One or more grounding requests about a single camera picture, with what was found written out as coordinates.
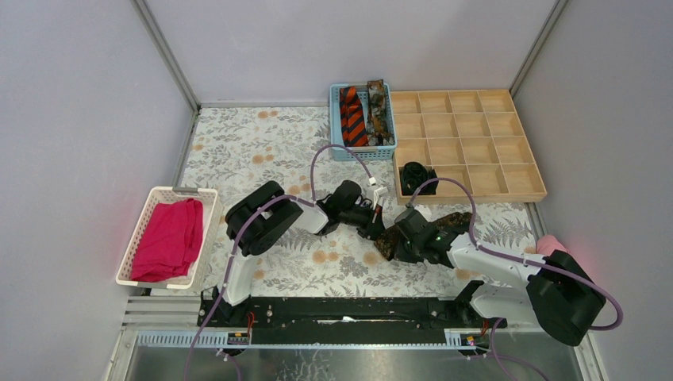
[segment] wooden tray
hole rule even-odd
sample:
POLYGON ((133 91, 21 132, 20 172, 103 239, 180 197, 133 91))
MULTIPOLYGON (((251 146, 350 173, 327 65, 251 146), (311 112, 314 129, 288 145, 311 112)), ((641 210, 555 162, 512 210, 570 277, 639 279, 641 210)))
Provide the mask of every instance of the wooden tray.
MULTIPOLYGON (((395 187, 402 196, 404 164, 417 161, 437 177, 460 181, 476 202, 538 202, 547 195, 533 153, 507 90, 394 91, 398 147, 395 187)), ((421 204, 468 202, 456 185, 440 182, 421 204)))

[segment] wooden organizer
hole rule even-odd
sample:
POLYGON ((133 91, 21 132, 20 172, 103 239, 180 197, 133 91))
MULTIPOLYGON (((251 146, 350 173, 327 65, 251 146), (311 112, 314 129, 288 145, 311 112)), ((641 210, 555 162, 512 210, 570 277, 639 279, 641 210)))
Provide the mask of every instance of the wooden organizer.
MULTIPOLYGON (((398 147, 395 187, 402 196, 401 170, 417 161, 437 177, 460 181, 476 202, 538 202, 547 195, 514 103, 507 90, 394 91, 398 147)), ((440 182, 421 204, 468 202, 456 185, 440 182)))

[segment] red cloth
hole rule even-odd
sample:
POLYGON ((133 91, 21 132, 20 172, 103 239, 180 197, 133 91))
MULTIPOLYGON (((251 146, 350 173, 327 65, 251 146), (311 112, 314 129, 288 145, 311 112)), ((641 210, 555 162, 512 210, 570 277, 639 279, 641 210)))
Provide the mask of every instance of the red cloth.
POLYGON ((203 204, 188 198, 158 204, 133 258, 131 280, 161 282, 186 275, 203 239, 203 204))

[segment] white wall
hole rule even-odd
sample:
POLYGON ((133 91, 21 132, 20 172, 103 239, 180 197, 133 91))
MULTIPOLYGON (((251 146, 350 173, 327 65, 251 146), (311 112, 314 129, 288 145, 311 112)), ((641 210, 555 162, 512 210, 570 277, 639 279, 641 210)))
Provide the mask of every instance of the white wall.
POLYGON ((571 2, 517 107, 548 230, 624 307, 597 335, 610 380, 671 379, 673 2, 571 2))
POLYGON ((201 102, 327 102, 329 85, 508 88, 554 0, 151 0, 201 102))
POLYGON ((0 379, 100 379, 189 120, 130 1, 0 4, 0 379))

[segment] floral tablecloth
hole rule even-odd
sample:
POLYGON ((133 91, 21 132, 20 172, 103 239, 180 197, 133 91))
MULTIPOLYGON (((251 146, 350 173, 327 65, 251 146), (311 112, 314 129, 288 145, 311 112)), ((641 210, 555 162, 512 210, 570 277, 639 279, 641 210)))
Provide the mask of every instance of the floral tablecloth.
MULTIPOLYGON (((327 107, 206 108, 202 109, 183 174, 182 186, 215 188, 231 206, 269 180, 289 194, 310 200, 309 171, 313 154, 329 143, 327 107)), ((394 198, 391 161, 366 162, 379 183, 388 188, 383 222, 393 225, 403 211, 394 198)), ((341 181, 365 184, 357 162, 335 162, 327 151, 317 160, 318 198, 334 191, 341 181)), ((467 206, 430 206, 432 219, 467 206)), ((479 204, 476 227, 480 240, 529 251, 535 245, 528 215, 521 203, 479 204)), ((208 265, 203 288, 221 283, 232 248, 224 215, 208 265)), ((388 262, 372 241, 341 225, 327 237, 290 229, 257 260, 253 296, 456 296, 470 279, 481 275, 439 265, 388 262)), ((196 295, 197 292, 153 290, 152 294, 196 295)))

